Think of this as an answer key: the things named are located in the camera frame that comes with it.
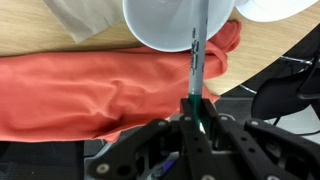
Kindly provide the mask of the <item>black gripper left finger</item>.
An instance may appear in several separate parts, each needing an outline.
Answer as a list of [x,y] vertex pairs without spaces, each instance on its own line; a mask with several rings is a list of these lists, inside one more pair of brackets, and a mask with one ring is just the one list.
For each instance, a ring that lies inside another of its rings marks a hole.
[[206,136],[200,131],[188,99],[181,100],[180,127],[184,141],[184,156],[192,180],[216,180],[212,153]]

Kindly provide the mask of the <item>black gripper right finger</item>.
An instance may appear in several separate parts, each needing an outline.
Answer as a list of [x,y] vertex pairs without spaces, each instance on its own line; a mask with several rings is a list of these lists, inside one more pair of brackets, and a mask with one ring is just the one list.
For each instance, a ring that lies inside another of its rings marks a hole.
[[208,99],[201,100],[201,119],[216,151],[239,155],[240,167],[247,167],[255,180],[299,180],[294,174],[275,165],[255,139],[233,120],[223,120]]

